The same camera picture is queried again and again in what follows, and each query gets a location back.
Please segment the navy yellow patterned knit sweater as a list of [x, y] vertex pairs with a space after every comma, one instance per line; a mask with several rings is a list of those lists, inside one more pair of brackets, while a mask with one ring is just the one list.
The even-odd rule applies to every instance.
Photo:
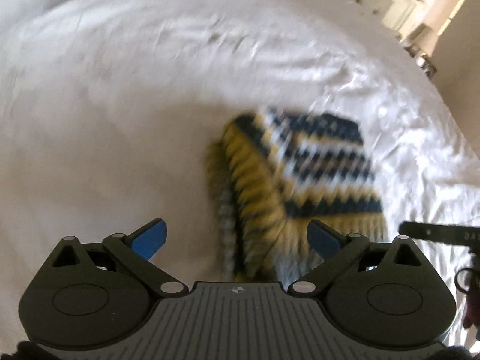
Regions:
[[308, 244], [319, 220], [388, 238], [360, 126], [323, 113], [266, 108], [238, 115], [206, 154], [208, 192], [228, 281], [289, 285], [322, 262]]

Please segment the white bed duvet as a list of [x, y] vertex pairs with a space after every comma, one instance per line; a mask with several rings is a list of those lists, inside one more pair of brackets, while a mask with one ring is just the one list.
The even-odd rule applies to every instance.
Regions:
[[479, 159], [396, 40], [346, 0], [70, 0], [1, 35], [1, 350], [58, 241], [164, 219], [154, 261], [219, 281], [205, 157], [243, 111], [360, 125], [388, 231], [479, 224]]

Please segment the white bedside table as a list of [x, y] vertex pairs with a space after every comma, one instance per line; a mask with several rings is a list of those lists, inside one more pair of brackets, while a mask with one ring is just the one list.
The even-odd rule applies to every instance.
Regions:
[[422, 69], [430, 80], [438, 71], [431, 60], [438, 40], [439, 35], [429, 25], [421, 23], [400, 42], [416, 66]]

